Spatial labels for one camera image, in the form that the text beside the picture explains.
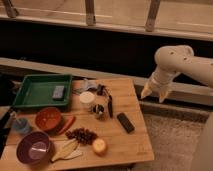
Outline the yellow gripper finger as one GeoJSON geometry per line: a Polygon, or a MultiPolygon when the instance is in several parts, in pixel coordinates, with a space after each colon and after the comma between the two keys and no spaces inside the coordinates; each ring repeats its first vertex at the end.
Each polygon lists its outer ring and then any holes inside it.
{"type": "Polygon", "coordinates": [[[169,96],[171,91],[169,89],[163,89],[159,92],[159,102],[163,103],[164,100],[169,96]]]}
{"type": "Polygon", "coordinates": [[[149,96],[152,93],[152,90],[150,89],[148,84],[144,85],[143,90],[141,91],[141,98],[144,99],[147,96],[149,96]]]}

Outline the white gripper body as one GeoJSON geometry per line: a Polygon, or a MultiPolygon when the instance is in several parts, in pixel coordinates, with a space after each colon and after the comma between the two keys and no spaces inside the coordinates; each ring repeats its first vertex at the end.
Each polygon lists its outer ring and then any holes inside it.
{"type": "Polygon", "coordinates": [[[175,77],[175,72],[168,72],[163,69],[155,69],[149,78],[148,85],[150,89],[155,92],[168,91],[175,77]]]}

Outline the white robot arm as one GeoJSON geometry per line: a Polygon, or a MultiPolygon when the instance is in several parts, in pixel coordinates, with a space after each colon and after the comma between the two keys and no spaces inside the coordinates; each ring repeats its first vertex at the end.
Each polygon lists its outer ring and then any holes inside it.
{"type": "Polygon", "coordinates": [[[162,103],[170,94],[173,80],[184,74],[213,89],[213,59],[196,57],[188,45],[163,46],[154,55],[156,69],[141,91],[141,98],[153,92],[162,103]]]}

